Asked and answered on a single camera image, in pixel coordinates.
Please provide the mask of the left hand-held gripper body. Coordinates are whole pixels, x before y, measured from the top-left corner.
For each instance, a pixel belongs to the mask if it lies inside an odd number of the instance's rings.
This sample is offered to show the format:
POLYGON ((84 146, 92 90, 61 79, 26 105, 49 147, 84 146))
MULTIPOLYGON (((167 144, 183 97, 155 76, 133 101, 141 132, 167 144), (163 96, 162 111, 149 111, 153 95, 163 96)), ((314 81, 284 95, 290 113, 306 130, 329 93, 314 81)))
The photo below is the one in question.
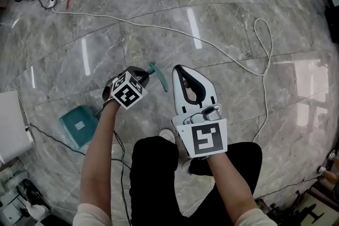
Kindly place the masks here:
POLYGON ((102 98, 104 105, 115 100, 128 110, 147 95, 145 88, 129 71, 110 79, 104 87, 102 98))

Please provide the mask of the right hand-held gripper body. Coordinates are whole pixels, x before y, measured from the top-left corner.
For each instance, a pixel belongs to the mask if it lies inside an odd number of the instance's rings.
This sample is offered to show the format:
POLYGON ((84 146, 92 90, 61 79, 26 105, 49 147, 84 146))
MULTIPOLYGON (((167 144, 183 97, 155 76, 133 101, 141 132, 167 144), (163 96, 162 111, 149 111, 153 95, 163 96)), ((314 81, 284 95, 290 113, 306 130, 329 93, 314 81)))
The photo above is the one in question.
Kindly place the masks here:
POLYGON ((227 151, 227 120, 217 103, 172 118, 189 158, 207 158, 227 151))

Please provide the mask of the teal dustpan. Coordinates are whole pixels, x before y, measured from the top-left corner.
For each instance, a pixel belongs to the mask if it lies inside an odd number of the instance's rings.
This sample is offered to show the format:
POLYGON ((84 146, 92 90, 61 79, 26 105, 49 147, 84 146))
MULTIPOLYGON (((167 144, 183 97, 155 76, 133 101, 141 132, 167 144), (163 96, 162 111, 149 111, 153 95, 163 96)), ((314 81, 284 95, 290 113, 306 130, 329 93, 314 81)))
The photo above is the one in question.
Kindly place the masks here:
MULTIPOLYGON (((150 75, 155 74, 164 91, 167 92, 168 84, 164 74, 156 67, 154 61, 150 62, 149 66, 150 68, 145 70, 145 73, 149 75, 149 78, 150 75)), ((80 105, 59 118, 59 123, 75 146, 80 149, 92 140, 99 122, 98 115, 99 112, 95 113, 89 106, 80 105)))

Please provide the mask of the person's right forearm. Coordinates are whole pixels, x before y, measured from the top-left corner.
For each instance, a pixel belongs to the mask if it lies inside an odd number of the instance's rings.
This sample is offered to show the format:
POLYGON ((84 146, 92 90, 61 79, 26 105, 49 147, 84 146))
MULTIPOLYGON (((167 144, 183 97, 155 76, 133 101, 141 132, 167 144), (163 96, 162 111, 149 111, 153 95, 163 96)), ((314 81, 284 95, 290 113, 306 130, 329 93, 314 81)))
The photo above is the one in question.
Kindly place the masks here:
POLYGON ((212 155, 207 161, 233 223, 247 211, 257 208, 250 187, 225 153, 212 155))

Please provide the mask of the person's left forearm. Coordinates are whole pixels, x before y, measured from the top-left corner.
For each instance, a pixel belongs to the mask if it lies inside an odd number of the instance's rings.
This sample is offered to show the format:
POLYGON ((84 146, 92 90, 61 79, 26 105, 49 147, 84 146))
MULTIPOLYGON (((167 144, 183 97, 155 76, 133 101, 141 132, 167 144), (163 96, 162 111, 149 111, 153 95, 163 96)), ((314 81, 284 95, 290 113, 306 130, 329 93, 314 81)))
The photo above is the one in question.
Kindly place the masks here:
POLYGON ((80 203, 92 204, 111 217, 111 152, 114 126, 120 105, 106 103, 86 152, 80 187, 80 203))

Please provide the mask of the person's white shoe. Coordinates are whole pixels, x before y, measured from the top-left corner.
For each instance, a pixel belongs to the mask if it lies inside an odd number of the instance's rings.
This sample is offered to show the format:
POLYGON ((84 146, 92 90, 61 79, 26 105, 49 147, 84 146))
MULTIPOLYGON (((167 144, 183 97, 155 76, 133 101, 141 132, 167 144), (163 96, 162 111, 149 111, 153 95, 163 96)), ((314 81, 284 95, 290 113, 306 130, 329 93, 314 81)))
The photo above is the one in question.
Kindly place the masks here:
POLYGON ((192 159, 188 159, 187 161, 185 161, 182 164, 182 170, 187 174, 187 175, 191 175, 192 173, 190 172, 190 165, 191 165, 191 161, 192 159))
POLYGON ((162 129, 159 133, 159 136, 173 144, 176 144, 175 135, 170 129, 162 129))

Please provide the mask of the person's black trousers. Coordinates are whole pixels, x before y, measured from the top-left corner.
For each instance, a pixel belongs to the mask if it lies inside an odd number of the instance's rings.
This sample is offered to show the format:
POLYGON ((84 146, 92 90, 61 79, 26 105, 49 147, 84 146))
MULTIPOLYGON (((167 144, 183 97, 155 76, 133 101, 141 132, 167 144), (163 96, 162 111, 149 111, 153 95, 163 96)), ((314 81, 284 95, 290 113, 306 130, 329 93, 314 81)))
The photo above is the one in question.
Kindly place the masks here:
MULTIPOLYGON (((262 165, 262 149, 257 143, 228 145, 230 162, 255 191, 262 165)), ((190 216, 183 216, 177 203, 174 179, 179 150, 160 136, 138 140, 132 153, 130 172, 131 222, 133 226, 233 226, 216 184, 190 216)), ((192 159, 189 172, 212 176, 206 160, 192 159)))

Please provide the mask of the cream shirt sleeve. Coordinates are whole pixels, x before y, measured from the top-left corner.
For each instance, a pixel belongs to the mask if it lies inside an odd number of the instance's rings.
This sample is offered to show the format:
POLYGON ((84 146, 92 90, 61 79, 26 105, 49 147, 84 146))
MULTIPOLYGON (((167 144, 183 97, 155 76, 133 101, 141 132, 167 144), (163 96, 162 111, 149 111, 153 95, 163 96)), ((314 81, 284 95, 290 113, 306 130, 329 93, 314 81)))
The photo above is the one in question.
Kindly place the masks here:
POLYGON ((242 214, 234 226, 278 226, 260 209, 251 209, 242 214))
POLYGON ((112 221, 99 207, 82 203, 74 216, 73 226, 112 226, 112 221))

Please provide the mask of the white box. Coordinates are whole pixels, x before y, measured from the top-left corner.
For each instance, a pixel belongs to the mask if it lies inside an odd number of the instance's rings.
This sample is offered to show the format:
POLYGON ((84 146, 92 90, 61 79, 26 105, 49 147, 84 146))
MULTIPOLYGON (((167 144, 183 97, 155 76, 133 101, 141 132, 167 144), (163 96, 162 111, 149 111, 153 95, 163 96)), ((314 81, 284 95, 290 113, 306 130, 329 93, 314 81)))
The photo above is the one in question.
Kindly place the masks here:
POLYGON ((8 163, 33 146, 17 91, 0 93, 0 162, 8 163))

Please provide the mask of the black framed white board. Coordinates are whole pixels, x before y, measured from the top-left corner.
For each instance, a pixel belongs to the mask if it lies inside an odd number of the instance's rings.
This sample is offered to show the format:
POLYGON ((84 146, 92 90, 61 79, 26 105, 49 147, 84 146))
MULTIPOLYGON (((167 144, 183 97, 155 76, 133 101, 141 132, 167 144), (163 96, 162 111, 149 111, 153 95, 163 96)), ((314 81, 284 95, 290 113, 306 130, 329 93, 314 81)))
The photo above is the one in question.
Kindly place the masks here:
POLYGON ((303 193, 296 206, 297 226, 339 226, 339 205, 315 188, 303 193))

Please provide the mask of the dark furniture edge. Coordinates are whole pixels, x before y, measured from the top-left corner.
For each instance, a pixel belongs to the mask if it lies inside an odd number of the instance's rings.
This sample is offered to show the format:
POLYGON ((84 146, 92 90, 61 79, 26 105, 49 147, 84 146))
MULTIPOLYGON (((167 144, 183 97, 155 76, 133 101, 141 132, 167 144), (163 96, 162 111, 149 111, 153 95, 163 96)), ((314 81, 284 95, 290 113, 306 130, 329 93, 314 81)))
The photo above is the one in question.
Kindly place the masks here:
POLYGON ((331 35, 331 40, 334 43, 339 43, 339 6, 327 6, 325 8, 325 17, 331 35))

